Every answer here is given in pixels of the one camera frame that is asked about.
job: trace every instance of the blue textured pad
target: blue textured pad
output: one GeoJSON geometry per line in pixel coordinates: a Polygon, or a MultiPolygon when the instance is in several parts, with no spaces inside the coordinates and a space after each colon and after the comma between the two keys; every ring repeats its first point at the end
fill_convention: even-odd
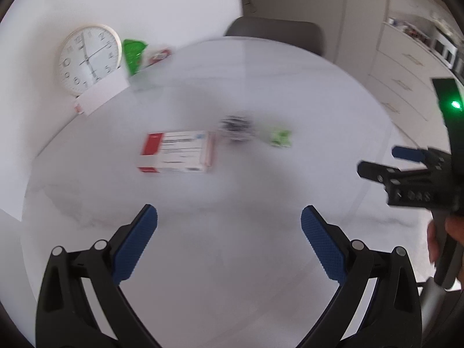
{"type": "Polygon", "coordinates": [[[322,267],[324,267],[327,276],[343,285],[347,277],[345,256],[323,224],[326,223],[320,221],[309,207],[303,209],[301,213],[301,228],[303,232],[321,262],[322,267]]]}
{"type": "Polygon", "coordinates": [[[425,155],[419,149],[405,148],[403,146],[395,146],[392,149],[392,156],[395,158],[405,159],[412,162],[424,162],[425,155]]]}
{"type": "Polygon", "coordinates": [[[158,214],[156,209],[150,206],[133,225],[129,235],[114,256],[113,282],[116,285],[130,278],[157,226],[158,214]]]}

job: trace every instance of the chair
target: chair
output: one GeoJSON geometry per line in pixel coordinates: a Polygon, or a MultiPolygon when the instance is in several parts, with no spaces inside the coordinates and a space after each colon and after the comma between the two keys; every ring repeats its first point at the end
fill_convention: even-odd
{"type": "Polygon", "coordinates": [[[312,22],[240,17],[230,25],[225,36],[271,39],[303,48],[319,56],[324,53],[324,35],[321,28],[312,22]]]}

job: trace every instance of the hand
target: hand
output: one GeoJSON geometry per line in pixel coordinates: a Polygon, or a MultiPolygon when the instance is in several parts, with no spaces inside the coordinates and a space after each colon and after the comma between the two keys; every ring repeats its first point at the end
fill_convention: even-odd
{"type": "MultiPolygon", "coordinates": [[[[446,232],[456,239],[460,244],[464,245],[464,217],[449,216],[445,222],[446,232]]],[[[440,257],[440,248],[436,237],[436,228],[433,220],[430,221],[427,227],[427,245],[429,248],[430,263],[435,263],[440,257]]],[[[458,280],[464,286],[464,263],[461,271],[458,274],[458,280]]]]}

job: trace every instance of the white marble table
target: white marble table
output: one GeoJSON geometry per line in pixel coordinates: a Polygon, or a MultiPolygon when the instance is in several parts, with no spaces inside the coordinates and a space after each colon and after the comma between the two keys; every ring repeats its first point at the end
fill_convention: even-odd
{"type": "Polygon", "coordinates": [[[419,213],[388,207],[383,188],[356,174],[362,159],[400,164],[390,150],[404,141],[349,75],[299,48],[243,38],[193,45],[155,67],[136,80],[153,88],[76,117],[35,160],[22,245],[36,295],[52,247],[108,239],[145,203],[158,229],[121,288],[166,348],[300,342],[337,288],[301,231],[308,204],[372,249],[404,246],[418,277],[429,274],[419,213]],[[262,132],[292,130],[292,148],[220,140],[209,173],[136,168],[146,133],[214,130],[240,110],[262,132]]]}

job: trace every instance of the clock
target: clock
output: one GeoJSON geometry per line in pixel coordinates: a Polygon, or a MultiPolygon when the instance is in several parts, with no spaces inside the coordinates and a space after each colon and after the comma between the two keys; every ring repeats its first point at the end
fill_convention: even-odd
{"type": "Polygon", "coordinates": [[[90,25],[65,39],[59,60],[59,83],[73,95],[80,95],[119,68],[122,45],[116,32],[105,25],[90,25]]]}

